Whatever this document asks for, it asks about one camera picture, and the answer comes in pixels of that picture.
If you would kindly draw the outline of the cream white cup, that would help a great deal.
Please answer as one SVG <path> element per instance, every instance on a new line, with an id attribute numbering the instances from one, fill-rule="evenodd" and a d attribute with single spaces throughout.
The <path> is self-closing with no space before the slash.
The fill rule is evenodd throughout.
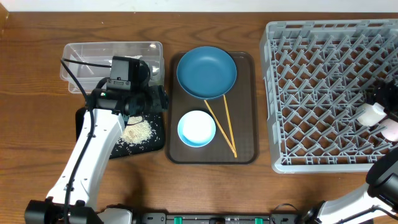
<path id="1" fill-rule="evenodd" d="M 363 126 L 374 126 L 387 116 L 384 107 L 379 103 L 373 105 L 364 103 L 357 108 L 355 115 L 358 122 Z"/>

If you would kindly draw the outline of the pile of rice grains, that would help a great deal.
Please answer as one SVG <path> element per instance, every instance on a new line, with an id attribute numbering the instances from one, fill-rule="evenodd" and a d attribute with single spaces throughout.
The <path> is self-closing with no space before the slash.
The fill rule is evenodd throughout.
<path id="1" fill-rule="evenodd" d="M 132 116 L 132 121 L 137 121 L 136 124 L 141 123 L 142 121 L 138 121 L 139 116 Z M 134 126 L 135 124 L 128 123 L 121 135 L 121 137 L 127 137 L 128 142 L 132 143 L 141 143 L 143 140 L 147 139 L 149 137 L 150 133 L 150 126 L 147 122 L 145 122 L 143 125 L 139 125 L 138 127 L 134 128 L 127 128 L 127 126 Z"/>

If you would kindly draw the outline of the pink cup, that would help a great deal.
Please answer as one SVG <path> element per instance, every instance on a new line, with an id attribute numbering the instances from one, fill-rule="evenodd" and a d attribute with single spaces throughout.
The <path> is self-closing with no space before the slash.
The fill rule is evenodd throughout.
<path id="1" fill-rule="evenodd" d="M 381 126 L 385 129 L 381 131 L 381 134 L 389 141 L 397 142 L 398 140 L 398 122 L 392 119 L 385 119 Z"/>

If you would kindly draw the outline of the light blue small bowl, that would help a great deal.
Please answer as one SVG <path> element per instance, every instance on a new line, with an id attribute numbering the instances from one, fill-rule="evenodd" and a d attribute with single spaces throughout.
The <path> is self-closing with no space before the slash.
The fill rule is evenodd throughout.
<path id="1" fill-rule="evenodd" d="M 177 125 L 180 140 L 190 147 L 209 144 L 216 134 L 216 124 L 207 112 L 194 110 L 184 114 Z"/>

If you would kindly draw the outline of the dark blue plate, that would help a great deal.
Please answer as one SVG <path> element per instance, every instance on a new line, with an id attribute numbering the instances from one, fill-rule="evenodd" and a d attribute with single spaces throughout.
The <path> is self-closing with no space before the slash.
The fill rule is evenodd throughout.
<path id="1" fill-rule="evenodd" d="M 177 80 L 190 95 L 211 100 L 232 89 L 238 76 L 236 63 L 226 51 L 211 46 L 185 53 L 177 65 Z"/>

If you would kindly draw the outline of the wooden chopstick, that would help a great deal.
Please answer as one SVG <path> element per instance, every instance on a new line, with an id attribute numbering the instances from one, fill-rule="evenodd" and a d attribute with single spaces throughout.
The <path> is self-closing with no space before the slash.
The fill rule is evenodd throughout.
<path id="1" fill-rule="evenodd" d="M 204 102 L 205 102 L 206 107 L 208 108 L 210 114 L 212 115 L 213 119 L 215 120 L 215 123 L 216 123 L 218 129 L 221 131 L 221 133 L 222 133 L 222 135 L 223 135 L 225 141 L 227 142 L 229 148 L 231 149 L 231 151 L 232 151 L 234 157 L 237 158 L 236 150 L 235 150 L 234 146 L 231 144 L 231 142 L 229 141 L 229 139 L 228 139 L 228 137 L 227 137 L 225 131 L 224 131 L 223 128 L 221 127 L 221 125 L 220 125 L 218 119 L 216 118 L 216 116 L 215 116 L 213 110 L 211 109 L 210 105 L 208 104 L 208 102 L 207 102 L 206 100 L 204 100 Z"/>
<path id="2" fill-rule="evenodd" d="M 225 111 L 226 111 L 226 117 L 227 117 L 227 120 L 228 120 L 229 135 L 231 137 L 231 144 L 232 144 L 232 147 L 233 147 L 233 153 L 234 153 L 234 157 L 237 158 L 238 156 L 237 156 L 236 146 L 235 146 L 235 141 L 234 141 L 233 127 L 232 127 L 231 118 L 230 118 L 230 115 L 229 115 L 229 108 L 228 108 L 228 103 L 227 103 L 227 100 L 226 100 L 226 95 L 223 95 L 223 100 L 224 100 L 224 107 L 225 107 Z"/>

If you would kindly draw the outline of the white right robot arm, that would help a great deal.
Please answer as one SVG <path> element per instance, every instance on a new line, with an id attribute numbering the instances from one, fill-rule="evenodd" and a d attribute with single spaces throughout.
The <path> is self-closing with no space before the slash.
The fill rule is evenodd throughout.
<path id="1" fill-rule="evenodd" d="M 356 114 L 363 126 L 381 124 L 382 136 L 397 142 L 397 84 L 380 82 L 367 94 Z M 381 157 L 368 171 L 366 183 L 351 193 L 316 207 L 297 223 L 364 223 L 387 215 L 397 219 L 397 149 Z"/>

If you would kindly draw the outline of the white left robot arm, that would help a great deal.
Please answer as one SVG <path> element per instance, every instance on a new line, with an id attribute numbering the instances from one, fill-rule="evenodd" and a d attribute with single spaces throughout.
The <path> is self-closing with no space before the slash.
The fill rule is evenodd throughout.
<path id="1" fill-rule="evenodd" d="M 143 60 L 114 56 L 110 76 L 87 93 L 71 78 L 85 99 L 85 114 L 73 152 L 46 199 L 31 200 L 26 223 L 135 223 L 130 208 L 120 205 L 97 213 L 100 182 L 111 152 L 131 116 L 161 113 L 168 108 L 163 86 L 150 86 L 151 69 Z"/>

